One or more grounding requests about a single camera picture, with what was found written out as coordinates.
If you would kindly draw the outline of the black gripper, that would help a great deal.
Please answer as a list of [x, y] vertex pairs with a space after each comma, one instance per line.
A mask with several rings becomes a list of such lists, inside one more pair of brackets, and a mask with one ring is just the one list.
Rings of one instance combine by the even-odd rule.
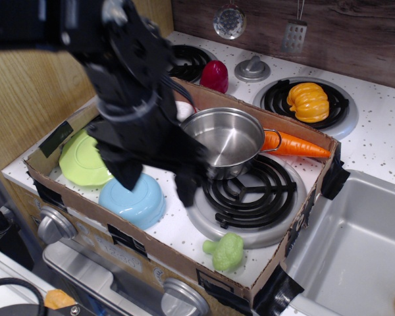
[[175, 173], [178, 198], [191, 207], [207, 178], [207, 150], [180, 127], [173, 95], [154, 95], [147, 103], [117, 105], [100, 99], [102, 120], [88, 132], [110, 173], [132, 191], [143, 166]]

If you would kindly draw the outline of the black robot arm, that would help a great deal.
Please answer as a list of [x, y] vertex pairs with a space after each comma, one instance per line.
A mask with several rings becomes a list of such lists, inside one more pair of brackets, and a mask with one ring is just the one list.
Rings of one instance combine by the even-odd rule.
[[206, 148], [180, 127], [168, 75], [174, 55], [131, 1], [0, 1], [0, 51], [66, 51], [84, 68], [101, 120], [88, 126], [110, 173], [127, 189], [144, 165], [175, 174], [184, 206], [207, 177]]

